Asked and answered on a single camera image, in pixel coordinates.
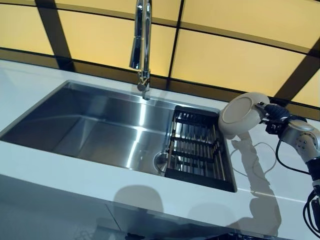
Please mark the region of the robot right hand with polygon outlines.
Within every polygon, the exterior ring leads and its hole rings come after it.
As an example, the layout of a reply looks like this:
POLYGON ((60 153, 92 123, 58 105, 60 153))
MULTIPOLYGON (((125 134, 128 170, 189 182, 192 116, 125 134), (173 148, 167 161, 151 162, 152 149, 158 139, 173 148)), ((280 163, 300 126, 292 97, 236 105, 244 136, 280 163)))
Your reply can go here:
POLYGON ((284 121, 291 116, 286 108, 275 103, 264 103, 260 101, 255 104, 255 107, 261 112, 262 119, 284 121))

